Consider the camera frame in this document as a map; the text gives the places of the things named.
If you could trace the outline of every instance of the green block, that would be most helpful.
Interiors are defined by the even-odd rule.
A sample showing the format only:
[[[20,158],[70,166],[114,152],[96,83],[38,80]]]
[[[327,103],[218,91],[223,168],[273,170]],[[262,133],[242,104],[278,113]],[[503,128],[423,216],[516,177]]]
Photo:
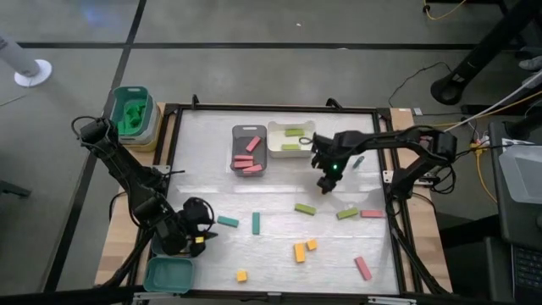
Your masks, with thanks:
[[[296,211],[314,216],[316,208],[306,206],[305,204],[296,203]]]
[[[299,144],[282,144],[280,147],[282,150],[301,150]]]
[[[354,215],[357,215],[357,208],[349,208],[347,210],[338,212],[337,219],[341,220],[348,217],[352,217]]]
[[[252,213],[252,234],[260,235],[260,213]]]
[[[285,130],[286,136],[304,136],[305,131],[303,129],[291,129],[291,130]]]
[[[237,225],[239,225],[239,220],[237,219],[231,219],[224,216],[219,216],[217,219],[217,222],[221,225],[228,225],[232,226],[234,228],[237,228]]]

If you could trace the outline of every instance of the green container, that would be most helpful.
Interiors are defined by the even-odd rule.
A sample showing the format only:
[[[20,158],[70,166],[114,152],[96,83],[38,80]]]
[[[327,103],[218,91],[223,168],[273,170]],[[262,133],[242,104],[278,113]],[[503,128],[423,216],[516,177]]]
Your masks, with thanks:
[[[111,120],[119,129],[119,136],[140,136],[151,120],[154,102],[142,86],[122,86],[113,90],[115,104]]]
[[[155,257],[147,264],[143,281],[146,291],[187,293],[194,284],[194,264],[190,259]]]

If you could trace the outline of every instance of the gray floor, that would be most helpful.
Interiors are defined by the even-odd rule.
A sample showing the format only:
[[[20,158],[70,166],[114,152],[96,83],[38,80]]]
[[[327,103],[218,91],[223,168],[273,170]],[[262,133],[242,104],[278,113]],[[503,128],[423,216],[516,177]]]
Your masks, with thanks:
[[[125,42],[137,0],[3,0],[0,31],[18,42]],[[433,5],[435,15],[451,5]],[[414,0],[152,0],[136,42],[349,42],[476,43],[501,17],[496,6],[467,5],[441,22],[421,14]],[[53,64],[43,86],[23,89],[0,63],[0,179],[32,189],[30,198],[0,197],[0,294],[39,291],[68,217],[70,199],[86,158],[69,129],[77,115],[99,115],[122,49],[31,49]],[[142,85],[159,102],[322,105],[328,97],[345,106],[388,107],[387,98],[416,70],[444,61],[452,68],[466,51],[317,49],[135,49],[122,85]],[[429,95],[446,74],[423,72],[399,91],[396,107],[425,113],[456,112],[464,103],[491,104],[521,84],[528,73],[513,53],[502,53],[471,83],[462,103],[448,107]],[[417,117],[417,123],[460,116]],[[486,130],[487,120],[478,122]],[[454,130],[460,148],[472,135]],[[493,189],[489,154],[483,172]],[[477,219],[496,212],[479,185],[474,157],[455,165],[461,179],[451,196],[434,195],[443,215]],[[98,165],[59,289],[92,285],[107,233],[107,204],[118,186]]]

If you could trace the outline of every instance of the teal container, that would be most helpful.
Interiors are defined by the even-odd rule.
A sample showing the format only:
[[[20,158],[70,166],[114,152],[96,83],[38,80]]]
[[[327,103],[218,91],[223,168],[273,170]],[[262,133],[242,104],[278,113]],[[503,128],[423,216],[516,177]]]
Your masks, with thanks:
[[[115,104],[111,113],[111,120],[119,127],[119,122],[124,121],[127,108],[135,105],[144,105],[141,107],[141,118],[134,119],[136,124],[130,128],[119,128],[119,136],[138,137],[147,128],[151,121],[152,108],[154,101],[149,95],[147,89],[143,86],[121,86],[113,90]]]
[[[147,264],[143,287],[150,292],[187,293],[194,284],[190,259],[155,257]]]

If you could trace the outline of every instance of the teal block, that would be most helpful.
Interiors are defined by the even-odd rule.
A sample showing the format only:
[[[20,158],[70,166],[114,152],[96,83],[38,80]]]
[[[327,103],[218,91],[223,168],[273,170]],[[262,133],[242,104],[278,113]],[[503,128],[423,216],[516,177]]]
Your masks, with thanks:
[[[237,228],[237,225],[239,225],[239,220],[237,219],[231,219],[224,216],[219,216],[217,219],[217,222],[221,225],[228,225],[232,226],[234,228]]]
[[[252,234],[260,235],[260,213],[252,213]]]

